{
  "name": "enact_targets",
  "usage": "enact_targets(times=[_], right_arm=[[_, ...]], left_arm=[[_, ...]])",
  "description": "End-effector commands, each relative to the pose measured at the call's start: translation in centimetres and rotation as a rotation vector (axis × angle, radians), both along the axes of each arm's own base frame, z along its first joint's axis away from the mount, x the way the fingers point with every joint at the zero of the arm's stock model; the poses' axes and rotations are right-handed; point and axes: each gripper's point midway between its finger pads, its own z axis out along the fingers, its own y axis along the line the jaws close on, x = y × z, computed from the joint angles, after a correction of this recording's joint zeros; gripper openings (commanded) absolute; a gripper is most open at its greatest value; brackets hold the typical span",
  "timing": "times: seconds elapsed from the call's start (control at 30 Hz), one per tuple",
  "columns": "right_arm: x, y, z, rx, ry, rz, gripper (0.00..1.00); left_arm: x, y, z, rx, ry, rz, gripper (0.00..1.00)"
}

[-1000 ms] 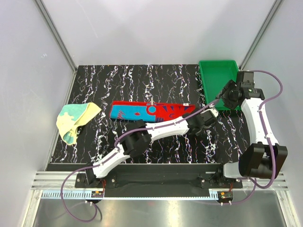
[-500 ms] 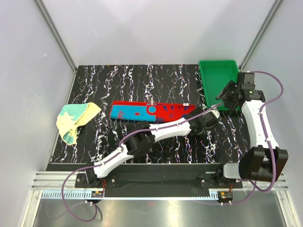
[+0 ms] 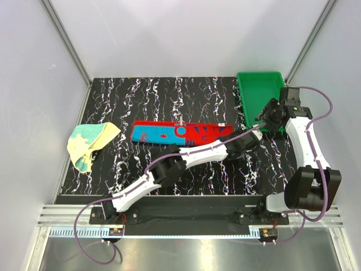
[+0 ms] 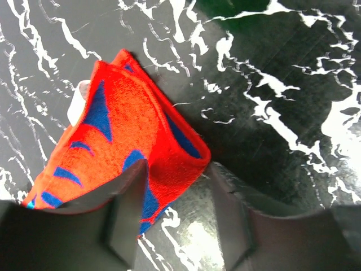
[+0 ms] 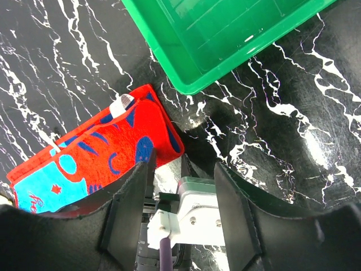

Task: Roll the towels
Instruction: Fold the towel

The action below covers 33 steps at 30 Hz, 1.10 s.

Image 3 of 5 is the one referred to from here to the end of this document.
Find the red and blue towel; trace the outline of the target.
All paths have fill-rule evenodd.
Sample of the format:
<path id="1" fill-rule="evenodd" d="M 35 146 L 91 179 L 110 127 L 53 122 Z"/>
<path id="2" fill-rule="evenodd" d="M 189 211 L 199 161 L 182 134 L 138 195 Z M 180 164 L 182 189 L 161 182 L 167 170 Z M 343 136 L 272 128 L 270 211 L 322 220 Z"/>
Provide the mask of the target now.
<path id="1" fill-rule="evenodd" d="M 132 142 L 161 145 L 202 146 L 234 131 L 232 125 L 210 123 L 177 123 L 169 121 L 136 120 L 133 123 Z"/>

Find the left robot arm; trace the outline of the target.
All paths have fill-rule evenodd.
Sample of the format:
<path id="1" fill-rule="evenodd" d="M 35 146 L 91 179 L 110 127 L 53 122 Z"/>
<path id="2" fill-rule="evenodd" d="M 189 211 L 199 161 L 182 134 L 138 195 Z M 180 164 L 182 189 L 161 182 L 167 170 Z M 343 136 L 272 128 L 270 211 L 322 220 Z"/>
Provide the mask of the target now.
<path id="1" fill-rule="evenodd" d="M 106 197 L 101 202 L 102 217 L 109 223 L 117 223 L 122 213 L 148 193 L 175 184 L 184 171 L 209 162 L 235 160 L 260 144 L 262 132 L 255 126 L 246 132 L 239 130 L 212 143 L 198 147 L 169 145 L 144 170 L 144 174 L 127 188 Z"/>

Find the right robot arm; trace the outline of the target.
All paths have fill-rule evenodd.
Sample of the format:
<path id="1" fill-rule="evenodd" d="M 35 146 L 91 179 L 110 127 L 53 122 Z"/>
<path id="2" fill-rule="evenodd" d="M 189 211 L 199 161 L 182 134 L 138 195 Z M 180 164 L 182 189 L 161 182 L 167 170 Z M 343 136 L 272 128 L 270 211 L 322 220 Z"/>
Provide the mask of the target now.
<path id="1" fill-rule="evenodd" d="M 292 142 L 297 170 L 284 191 L 268 195 L 265 204 L 256 209 L 259 222 L 268 224 L 276 213 L 298 212 L 305 220 L 317 222 L 332 205 L 342 180 L 340 171 L 326 161 L 316 135 L 314 123 L 325 119 L 333 111 L 330 98 L 319 91 L 329 104 L 327 113 L 313 117 L 300 100 L 301 87 L 283 87 L 279 99 L 272 98 L 256 117 L 271 132 L 283 127 Z"/>

